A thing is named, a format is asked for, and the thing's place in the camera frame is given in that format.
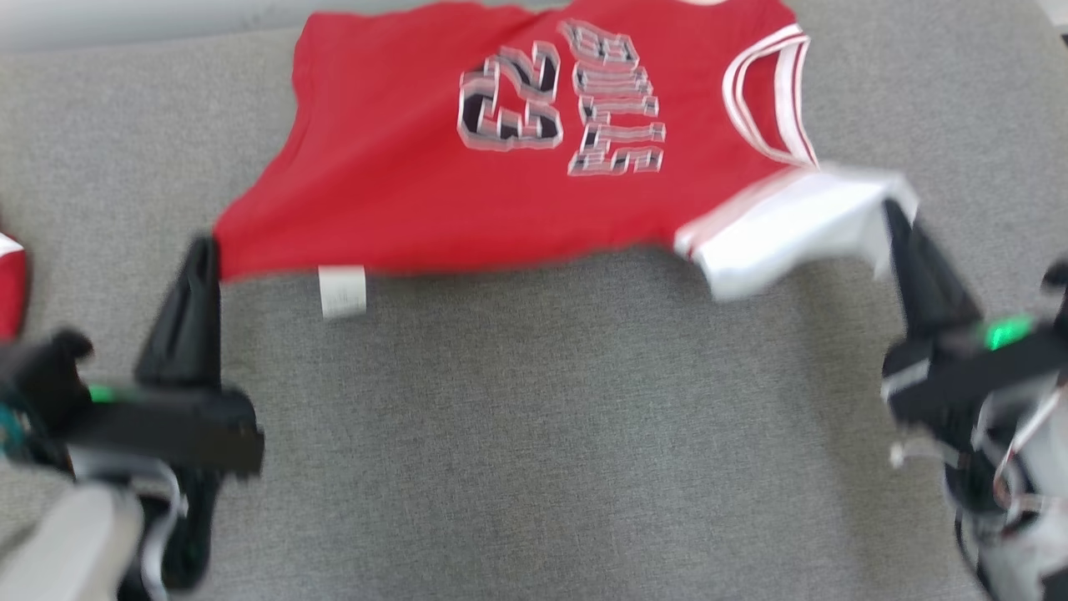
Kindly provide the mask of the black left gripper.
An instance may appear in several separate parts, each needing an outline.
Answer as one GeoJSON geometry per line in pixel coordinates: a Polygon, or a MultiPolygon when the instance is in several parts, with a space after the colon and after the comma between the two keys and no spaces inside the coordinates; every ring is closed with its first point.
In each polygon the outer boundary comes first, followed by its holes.
{"type": "Polygon", "coordinates": [[[163,460],[237,477],[260,476],[264,433],[254,406],[221,380],[220,251],[192,240],[144,347],[134,380],[92,385],[90,404],[63,425],[69,446],[163,460]]]}

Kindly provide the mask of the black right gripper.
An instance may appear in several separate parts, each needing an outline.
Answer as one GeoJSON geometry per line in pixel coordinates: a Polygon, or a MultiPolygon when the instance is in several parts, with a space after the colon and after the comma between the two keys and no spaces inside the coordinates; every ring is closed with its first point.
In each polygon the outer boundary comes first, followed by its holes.
{"type": "MultiPolygon", "coordinates": [[[[884,201],[891,262],[904,309],[905,337],[932,337],[983,320],[983,312],[939,246],[894,199],[884,201]]],[[[959,337],[965,355],[920,361],[907,379],[885,388],[900,425],[942,427],[951,411],[971,407],[1002,389],[1065,368],[1065,330],[1054,322],[992,322],[959,337]]]]}

